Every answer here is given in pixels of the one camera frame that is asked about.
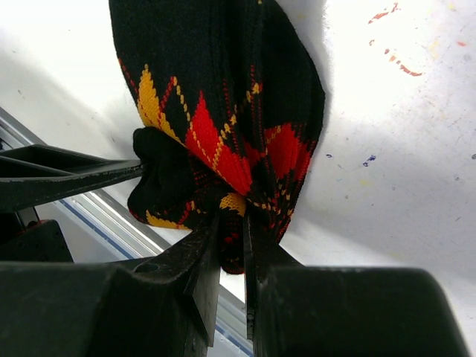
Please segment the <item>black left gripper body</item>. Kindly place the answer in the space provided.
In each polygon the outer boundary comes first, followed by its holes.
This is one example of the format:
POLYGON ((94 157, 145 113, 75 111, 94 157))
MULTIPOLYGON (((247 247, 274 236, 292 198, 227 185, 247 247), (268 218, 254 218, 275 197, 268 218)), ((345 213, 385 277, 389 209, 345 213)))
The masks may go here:
POLYGON ((1 261, 72 263, 73 258, 56 220, 22 226, 16 214, 2 213, 1 261))

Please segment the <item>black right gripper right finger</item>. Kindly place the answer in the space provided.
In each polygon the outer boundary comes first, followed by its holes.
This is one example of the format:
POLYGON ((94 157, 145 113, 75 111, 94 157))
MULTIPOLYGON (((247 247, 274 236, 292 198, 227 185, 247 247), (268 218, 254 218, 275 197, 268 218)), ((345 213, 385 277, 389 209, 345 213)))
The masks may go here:
POLYGON ((437 280, 406 267, 305 266, 252 218, 243 228, 256 356, 467 356, 437 280))

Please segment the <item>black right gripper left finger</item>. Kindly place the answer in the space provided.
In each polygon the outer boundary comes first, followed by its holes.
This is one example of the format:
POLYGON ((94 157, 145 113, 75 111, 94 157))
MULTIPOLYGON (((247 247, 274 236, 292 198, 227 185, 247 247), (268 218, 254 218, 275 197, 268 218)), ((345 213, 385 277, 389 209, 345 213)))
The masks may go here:
POLYGON ((155 257, 1 261, 3 356, 206 356, 219 290, 217 219, 155 257))

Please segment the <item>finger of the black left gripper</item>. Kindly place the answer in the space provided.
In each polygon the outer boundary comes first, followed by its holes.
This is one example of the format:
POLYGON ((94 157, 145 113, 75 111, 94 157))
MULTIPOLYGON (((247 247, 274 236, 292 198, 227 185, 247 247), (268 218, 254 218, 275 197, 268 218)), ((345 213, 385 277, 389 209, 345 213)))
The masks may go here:
POLYGON ((48 145, 1 152, 1 211, 16 212, 141 176, 139 160, 111 160, 48 145))

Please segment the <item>red yellow argyle sock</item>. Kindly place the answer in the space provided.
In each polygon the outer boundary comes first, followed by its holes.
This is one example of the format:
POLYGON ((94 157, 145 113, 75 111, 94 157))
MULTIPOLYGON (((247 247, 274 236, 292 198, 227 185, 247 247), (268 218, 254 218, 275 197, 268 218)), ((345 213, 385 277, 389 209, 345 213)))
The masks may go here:
POLYGON ((245 218, 282 240, 318 144, 309 52, 277 1, 110 1, 109 15, 141 120, 129 212, 190 231, 218 219, 220 265, 242 274, 245 218))

